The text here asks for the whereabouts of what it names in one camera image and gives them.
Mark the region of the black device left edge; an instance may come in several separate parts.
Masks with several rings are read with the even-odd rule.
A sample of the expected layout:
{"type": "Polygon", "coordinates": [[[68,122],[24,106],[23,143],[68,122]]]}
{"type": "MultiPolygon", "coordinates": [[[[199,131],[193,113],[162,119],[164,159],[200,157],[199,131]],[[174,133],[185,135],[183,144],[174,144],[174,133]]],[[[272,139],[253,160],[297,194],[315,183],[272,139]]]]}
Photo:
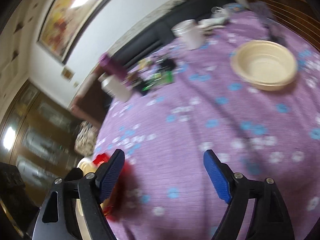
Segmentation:
{"type": "Polygon", "coordinates": [[[18,168],[1,163],[1,239],[32,239],[39,210],[18,168]]]}

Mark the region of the white bowl stack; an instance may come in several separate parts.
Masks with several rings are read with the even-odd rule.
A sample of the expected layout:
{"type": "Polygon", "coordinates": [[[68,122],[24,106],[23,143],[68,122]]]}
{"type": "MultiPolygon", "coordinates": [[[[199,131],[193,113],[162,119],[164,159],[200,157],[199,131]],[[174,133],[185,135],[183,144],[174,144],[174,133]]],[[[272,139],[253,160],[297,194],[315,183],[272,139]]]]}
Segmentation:
{"type": "MultiPolygon", "coordinates": [[[[79,168],[83,172],[83,176],[81,178],[82,180],[86,179],[86,175],[88,173],[95,173],[97,170],[97,166],[93,164],[90,158],[82,158],[78,163],[77,168],[79,168]]],[[[75,214],[76,214],[76,219],[78,222],[81,238],[84,240],[90,240],[91,236],[89,234],[89,231],[86,225],[84,212],[81,204],[81,199],[77,199],[75,202],[75,214]]]]}

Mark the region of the patterned bag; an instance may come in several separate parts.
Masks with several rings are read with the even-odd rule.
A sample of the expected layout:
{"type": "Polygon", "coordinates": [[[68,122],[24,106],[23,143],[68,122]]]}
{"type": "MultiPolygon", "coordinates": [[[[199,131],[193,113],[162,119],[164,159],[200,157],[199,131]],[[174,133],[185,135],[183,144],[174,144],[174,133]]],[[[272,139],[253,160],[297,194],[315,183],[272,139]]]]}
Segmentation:
{"type": "Polygon", "coordinates": [[[92,155],[97,142],[98,131],[91,123],[83,121],[75,140],[75,152],[84,157],[92,155]]]}

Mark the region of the dark wooden cabinet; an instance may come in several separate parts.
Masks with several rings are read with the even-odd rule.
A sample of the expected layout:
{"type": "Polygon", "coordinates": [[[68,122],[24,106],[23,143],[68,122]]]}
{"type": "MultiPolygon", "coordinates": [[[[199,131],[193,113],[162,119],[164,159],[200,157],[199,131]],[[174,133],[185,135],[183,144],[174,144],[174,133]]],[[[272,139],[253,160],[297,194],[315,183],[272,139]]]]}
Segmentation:
{"type": "Polygon", "coordinates": [[[80,120],[26,81],[1,120],[1,163],[18,168],[29,198],[41,207],[57,177],[76,167],[80,120]]]}

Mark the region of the purple floral tablecloth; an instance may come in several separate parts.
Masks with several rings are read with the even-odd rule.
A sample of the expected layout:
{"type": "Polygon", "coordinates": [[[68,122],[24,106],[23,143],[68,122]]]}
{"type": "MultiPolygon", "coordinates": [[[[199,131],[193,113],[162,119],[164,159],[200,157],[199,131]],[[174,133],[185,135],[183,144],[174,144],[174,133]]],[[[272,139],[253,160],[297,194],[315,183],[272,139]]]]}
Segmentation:
{"type": "Polygon", "coordinates": [[[271,177],[290,213],[296,239],[319,218],[319,52],[282,28],[299,75],[291,90],[264,93],[230,67],[237,46],[265,38],[250,11],[188,51],[181,41],[157,51],[176,62],[174,82],[112,103],[95,152],[125,152],[130,174],[117,239],[211,239],[226,203],[203,165],[213,150],[249,179],[271,177]]]}

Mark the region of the white plastic bottle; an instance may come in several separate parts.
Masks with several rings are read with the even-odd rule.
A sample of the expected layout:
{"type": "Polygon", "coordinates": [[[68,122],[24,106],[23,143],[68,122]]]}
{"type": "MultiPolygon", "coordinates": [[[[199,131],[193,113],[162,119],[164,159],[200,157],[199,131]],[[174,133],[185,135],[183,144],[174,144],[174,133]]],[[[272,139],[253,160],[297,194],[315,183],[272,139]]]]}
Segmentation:
{"type": "Polygon", "coordinates": [[[102,74],[98,81],[101,84],[101,89],[112,98],[121,102],[127,102],[132,95],[129,90],[115,75],[102,74]]]}

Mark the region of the cream plastic bowl far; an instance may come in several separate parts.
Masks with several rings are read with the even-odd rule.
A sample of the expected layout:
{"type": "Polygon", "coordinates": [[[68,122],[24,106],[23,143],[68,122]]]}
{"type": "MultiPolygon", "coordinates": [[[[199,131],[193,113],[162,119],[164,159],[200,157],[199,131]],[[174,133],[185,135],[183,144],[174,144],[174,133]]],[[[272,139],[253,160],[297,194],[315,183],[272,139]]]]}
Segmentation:
{"type": "Polygon", "coordinates": [[[295,56],[271,41],[252,40],[239,46],[231,56],[232,70],[255,88],[278,91],[293,83],[298,74],[295,56]]]}

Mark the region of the small black jar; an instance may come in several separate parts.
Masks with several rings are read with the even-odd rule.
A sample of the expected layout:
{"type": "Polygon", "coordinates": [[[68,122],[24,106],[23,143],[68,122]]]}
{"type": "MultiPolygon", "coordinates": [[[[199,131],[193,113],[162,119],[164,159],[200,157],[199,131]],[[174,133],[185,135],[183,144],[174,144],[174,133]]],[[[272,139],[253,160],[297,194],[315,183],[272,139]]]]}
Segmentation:
{"type": "Polygon", "coordinates": [[[148,84],[138,75],[137,72],[128,74],[127,81],[133,90],[140,93],[142,96],[146,96],[146,94],[148,94],[148,84]]]}

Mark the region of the purple thermos bottle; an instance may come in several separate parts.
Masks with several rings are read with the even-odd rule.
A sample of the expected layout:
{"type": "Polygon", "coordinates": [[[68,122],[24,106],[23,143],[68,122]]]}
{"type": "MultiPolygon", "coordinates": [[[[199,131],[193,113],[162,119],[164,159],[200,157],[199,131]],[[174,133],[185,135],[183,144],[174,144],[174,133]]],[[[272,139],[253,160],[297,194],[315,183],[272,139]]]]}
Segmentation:
{"type": "Polygon", "coordinates": [[[124,66],[112,59],[108,53],[104,53],[99,58],[99,66],[103,68],[108,75],[115,75],[120,81],[125,81],[127,77],[127,70],[124,66]]]}

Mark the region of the green snack wrapper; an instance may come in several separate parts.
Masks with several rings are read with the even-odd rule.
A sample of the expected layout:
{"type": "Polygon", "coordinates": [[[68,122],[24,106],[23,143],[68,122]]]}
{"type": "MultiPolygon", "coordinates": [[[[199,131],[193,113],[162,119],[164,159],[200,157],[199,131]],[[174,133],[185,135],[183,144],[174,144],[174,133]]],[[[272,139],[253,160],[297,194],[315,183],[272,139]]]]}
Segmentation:
{"type": "Polygon", "coordinates": [[[152,74],[147,80],[146,85],[143,87],[143,91],[157,89],[164,85],[168,85],[174,82],[172,71],[157,72],[152,74]]]}

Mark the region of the white plastic cup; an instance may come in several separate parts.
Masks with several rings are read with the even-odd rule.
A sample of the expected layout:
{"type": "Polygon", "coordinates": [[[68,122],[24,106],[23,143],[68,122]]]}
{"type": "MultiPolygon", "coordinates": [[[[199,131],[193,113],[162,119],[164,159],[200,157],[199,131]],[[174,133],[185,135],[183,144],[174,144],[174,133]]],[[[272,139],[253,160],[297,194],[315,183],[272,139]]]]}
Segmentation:
{"type": "Polygon", "coordinates": [[[198,28],[195,20],[185,20],[172,27],[173,34],[180,38],[188,50],[195,50],[202,47],[205,42],[205,36],[198,28]]]}

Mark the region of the white cloth gloves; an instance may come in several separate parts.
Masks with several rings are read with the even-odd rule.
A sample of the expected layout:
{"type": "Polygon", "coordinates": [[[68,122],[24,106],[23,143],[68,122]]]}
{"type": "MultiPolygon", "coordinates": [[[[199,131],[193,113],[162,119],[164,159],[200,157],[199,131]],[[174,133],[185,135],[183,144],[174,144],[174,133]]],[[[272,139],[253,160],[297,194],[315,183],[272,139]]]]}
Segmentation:
{"type": "Polygon", "coordinates": [[[213,7],[210,18],[202,19],[198,22],[198,28],[201,30],[214,29],[228,23],[231,12],[222,7],[213,7]]]}

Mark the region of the framed horse painting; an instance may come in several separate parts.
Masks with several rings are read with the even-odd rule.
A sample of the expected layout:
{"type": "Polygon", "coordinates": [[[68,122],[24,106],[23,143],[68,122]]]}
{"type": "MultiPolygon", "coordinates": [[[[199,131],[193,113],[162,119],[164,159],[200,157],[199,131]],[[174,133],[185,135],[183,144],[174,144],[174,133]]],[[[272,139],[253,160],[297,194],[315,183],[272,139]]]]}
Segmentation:
{"type": "Polygon", "coordinates": [[[53,0],[37,41],[57,61],[66,63],[90,22],[110,0],[53,0]]]}

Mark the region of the black sofa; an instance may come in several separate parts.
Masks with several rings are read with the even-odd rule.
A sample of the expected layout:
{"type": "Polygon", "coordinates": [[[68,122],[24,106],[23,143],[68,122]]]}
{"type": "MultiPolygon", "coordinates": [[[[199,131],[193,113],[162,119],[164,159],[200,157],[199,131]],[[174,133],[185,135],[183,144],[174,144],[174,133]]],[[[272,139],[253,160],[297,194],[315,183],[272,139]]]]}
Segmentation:
{"type": "Polygon", "coordinates": [[[125,67],[132,68],[138,61],[154,51],[166,46],[175,39],[171,29],[184,20],[196,21],[209,18],[213,7],[223,7],[236,0],[183,0],[174,6],[164,16],[145,27],[131,41],[120,48],[112,59],[125,67]]]}

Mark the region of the small wall picture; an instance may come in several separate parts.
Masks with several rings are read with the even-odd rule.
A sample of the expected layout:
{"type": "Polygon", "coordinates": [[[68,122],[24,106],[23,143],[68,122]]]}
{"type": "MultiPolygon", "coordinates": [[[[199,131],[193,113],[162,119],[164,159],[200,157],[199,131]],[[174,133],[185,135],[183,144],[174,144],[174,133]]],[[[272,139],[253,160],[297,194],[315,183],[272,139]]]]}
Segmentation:
{"type": "Polygon", "coordinates": [[[74,72],[73,72],[71,69],[69,69],[67,66],[64,66],[64,67],[63,67],[63,70],[62,70],[62,72],[61,72],[61,76],[62,76],[65,80],[71,81],[71,79],[72,79],[73,76],[74,76],[74,72]]]}

